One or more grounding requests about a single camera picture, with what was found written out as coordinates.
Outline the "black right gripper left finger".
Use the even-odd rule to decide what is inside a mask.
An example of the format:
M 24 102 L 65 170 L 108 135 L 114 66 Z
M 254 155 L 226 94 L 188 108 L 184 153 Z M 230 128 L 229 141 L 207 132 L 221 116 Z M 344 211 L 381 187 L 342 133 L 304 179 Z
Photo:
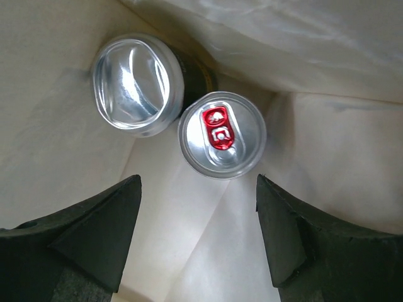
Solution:
M 2 229 L 1 300 L 110 301 L 141 198 L 141 178 L 133 175 L 68 208 Z

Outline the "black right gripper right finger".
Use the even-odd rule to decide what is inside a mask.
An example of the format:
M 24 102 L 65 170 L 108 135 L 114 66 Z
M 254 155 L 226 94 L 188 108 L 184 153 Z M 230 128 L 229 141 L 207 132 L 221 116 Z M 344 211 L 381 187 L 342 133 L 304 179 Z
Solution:
M 282 301 L 401 301 L 402 236 L 332 216 L 259 175 L 256 210 Z

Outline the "red tab drink can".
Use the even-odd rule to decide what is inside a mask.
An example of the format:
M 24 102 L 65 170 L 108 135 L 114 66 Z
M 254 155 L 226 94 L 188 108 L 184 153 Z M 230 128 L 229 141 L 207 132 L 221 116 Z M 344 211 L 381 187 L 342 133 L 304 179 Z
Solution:
M 263 155 L 266 137 L 260 110 L 244 96 L 227 91 L 197 100 L 178 124 L 185 161 L 212 179 L 234 179 L 251 171 Z

